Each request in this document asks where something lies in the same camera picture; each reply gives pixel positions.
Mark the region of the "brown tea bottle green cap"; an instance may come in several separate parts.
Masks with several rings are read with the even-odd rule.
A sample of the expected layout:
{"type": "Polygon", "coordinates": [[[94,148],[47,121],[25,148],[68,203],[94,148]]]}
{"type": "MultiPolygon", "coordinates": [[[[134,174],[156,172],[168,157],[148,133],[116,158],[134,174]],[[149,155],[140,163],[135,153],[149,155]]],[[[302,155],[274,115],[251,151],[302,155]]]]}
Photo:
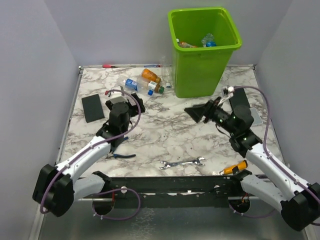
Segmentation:
{"type": "Polygon", "coordinates": [[[165,91],[165,88],[161,86],[159,83],[156,83],[155,81],[149,80],[142,76],[139,76],[137,78],[137,82],[141,84],[141,86],[147,91],[152,90],[154,93],[159,93],[159,94],[163,94],[165,91]]]}

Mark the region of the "clear bottle blue label back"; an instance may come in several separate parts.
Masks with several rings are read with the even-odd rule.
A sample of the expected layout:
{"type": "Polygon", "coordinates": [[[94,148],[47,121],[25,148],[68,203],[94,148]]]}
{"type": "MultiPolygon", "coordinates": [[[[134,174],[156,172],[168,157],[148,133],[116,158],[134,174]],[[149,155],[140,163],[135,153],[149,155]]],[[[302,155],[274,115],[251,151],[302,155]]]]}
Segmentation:
{"type": "Polygon", "coordinates": [[[124,78],[124,86],[130,90],[136,91],[137,93],[152,96],[153,90],[149,89],[147,86],[143,86],[141,83],[132,80],[131,78],[124,78]]]}

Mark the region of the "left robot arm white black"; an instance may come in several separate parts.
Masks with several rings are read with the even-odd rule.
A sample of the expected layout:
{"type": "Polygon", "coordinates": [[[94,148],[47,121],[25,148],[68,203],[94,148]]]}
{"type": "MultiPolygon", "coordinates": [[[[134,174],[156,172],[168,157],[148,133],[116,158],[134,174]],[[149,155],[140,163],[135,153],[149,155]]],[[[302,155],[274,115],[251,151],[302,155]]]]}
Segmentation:
{"type": "Polygon", "coordinates": [[[82,174],[102,157],[114,152],[136,126],[132,117],[146,111],[143,100],[135,93],[120,90],[122,95],[107,101],[109,119],[80,151],[56,165],[46,164],[39,172],[32,199],[41,214],[64,215],[72,204],[89,195],[103,198],[111,190],[111,179],[96,171],[89,177],[82,174]]]}

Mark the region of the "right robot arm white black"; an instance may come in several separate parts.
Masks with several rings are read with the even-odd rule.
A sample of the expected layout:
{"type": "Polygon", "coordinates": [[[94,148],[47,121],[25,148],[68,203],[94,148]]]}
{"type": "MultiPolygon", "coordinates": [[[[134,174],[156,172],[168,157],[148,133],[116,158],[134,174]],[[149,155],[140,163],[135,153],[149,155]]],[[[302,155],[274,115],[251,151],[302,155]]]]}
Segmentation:
{"type": "Polygon", "coordinates": [[[244,105],[227,113],[220,99],[186,107],[184,111],[196,122],[212,121],[230,134],[233,150],[257,166],[271,183],[248,174],[230,182],[229,189],[240,196],[252,194],[276,209],[283,220],[295,231],[301,231],[320,217],[320,185],[309,183],[274,157],[263,141],[251,130],[254,121],[244,105]]]}

